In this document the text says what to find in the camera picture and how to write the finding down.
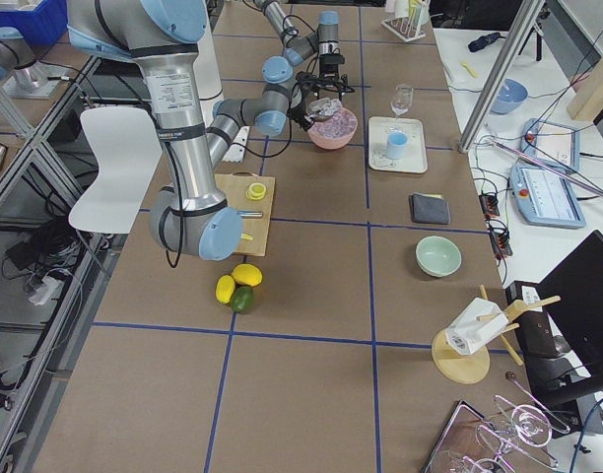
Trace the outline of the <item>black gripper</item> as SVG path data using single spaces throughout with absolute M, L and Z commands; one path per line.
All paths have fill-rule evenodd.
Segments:
M 320 55 L 316 89 L 335 94 L 351 94 L 354 89 L 349 84 L 348 76 L 339 74 L 339 67 L 344 64 L 345 57 L 340 52 Z
M 299 72 L 296 76 L 296 83 L 292 89 L 292 98 L 288 117 L 296 123 L 301 129 L 310 129 L 316 121 L 324 121 L 319 105 L 312 105 L 315 99 L 313 87 L 318 78 L 313 74 Z

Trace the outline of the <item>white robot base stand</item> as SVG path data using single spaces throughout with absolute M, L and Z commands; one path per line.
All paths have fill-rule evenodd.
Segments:
M 224 94 L 208 12 L 206 12 L 205 18 L 205 31 L 197 43 L 199 53 L 193 63 L 193 70 L 203 119 L 205 125 L 210 126 L 213 121 L 214 105 L 224 99 Z M 222 157 L 223 162 L 240 163 L 243 160 L 244 145 L 249 130 L 248 126 L 239 129 L 239 132 L 234 136 L 234 143 Z

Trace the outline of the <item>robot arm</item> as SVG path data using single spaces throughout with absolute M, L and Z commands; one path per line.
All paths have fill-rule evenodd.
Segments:
M 318 25 L 311 27 L 305 20 L 294 14 L 286 14 L 280 1 L 253 1 L 269 21 L 284 48 L 284 55 L 293 67 L 310 61 L 305 71 L 297 74 L 300 88 L 319 97 L 321 92 L 343 96 L 355 90 L 349 84 L 346 74 L 340 73 L 345 64 L 339 42 L 339 14 L 323 11 L 318 17 Z
M 151 97 L 153 122 L 168 156 L 172 185 L 153 206 L 150 231 L 168 253 L 203 260 L 232 255 L 242 218 L 218 188 L 214 170 L 243 126 L 281 134 L 289 112 L 302 105 L 294 69 L 338 41 L 339 16 L 320 15 L 317 31 L 296 34 L 278 1 L 258 1 L 285 46 L 262 66 L 265 87 L 257 99 L 223 100 L 205 123 L 194 63 L 210 29 L 202 1 L 70 1 L 71 43 L 89 54 L 138 65 Z

